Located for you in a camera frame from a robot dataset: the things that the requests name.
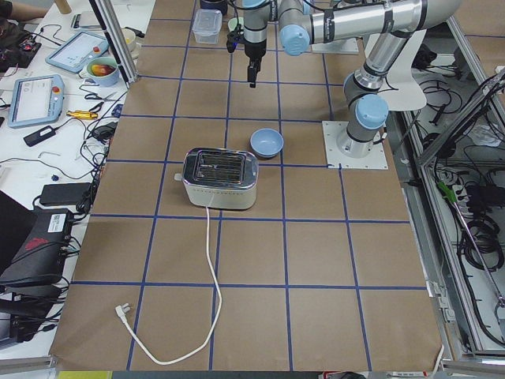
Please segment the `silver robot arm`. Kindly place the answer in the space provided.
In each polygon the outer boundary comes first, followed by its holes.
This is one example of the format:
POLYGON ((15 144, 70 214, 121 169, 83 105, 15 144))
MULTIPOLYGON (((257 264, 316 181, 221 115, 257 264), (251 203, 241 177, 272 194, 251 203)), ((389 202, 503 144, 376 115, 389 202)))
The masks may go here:
POLYGON ((227 48, 234 51, 241 43, 249 58, 247 81, 255 87, 267 47, 267 24, 279 25, 283 50, 291 56, 306 52, 309 46, 336 40, 377 35, 361 68, 344 82, 344 95, 350 112, 346 129, 336 138, 346 156, 368 155, 375 135, 389 114, 387 102, 380 97, 387 74, 411 36, 444 22, 459 8, 459 1, 352 1, 308 11, 309 1, 243 1, 239 9, 243 21, 228 35, 227 48))

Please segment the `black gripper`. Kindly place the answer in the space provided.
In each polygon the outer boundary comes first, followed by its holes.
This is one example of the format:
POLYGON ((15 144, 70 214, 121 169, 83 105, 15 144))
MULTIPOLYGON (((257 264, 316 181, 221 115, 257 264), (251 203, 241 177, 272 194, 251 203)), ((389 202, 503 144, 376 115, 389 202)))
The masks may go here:
POLYGON ((265 56, 265 40, 259 43, 246 40, 245 54, 250 59, 247 69, 247 81, 250 88, 255 88, 257 75, 261 71, 261 59, 265 56))

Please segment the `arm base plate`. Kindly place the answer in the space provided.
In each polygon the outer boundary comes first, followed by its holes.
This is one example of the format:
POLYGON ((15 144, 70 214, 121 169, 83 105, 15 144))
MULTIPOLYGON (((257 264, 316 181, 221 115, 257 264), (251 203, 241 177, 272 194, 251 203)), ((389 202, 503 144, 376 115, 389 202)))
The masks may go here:
POLYGON ((323 121, 327 166, 333 169, 387 170, 383 141, 377 131, 369 142, 356 142, 347 134, 348 122, 323 121))
POLYGON ((311 46, 312 52, 320 54, 359 54, 356 38, 339 39, 330 43, 318 43, 311 46))

